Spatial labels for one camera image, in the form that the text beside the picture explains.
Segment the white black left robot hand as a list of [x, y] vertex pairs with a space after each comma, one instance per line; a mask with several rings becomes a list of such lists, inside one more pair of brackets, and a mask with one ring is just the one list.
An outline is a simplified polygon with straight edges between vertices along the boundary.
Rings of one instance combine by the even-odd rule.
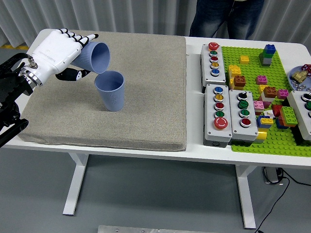
[[34, 86], [42, 86], [51, 75], [64, 71], [97, 34], [76, 35], [68, 29], [53, 30], [33, 51], [29, 62], [22, 69]]

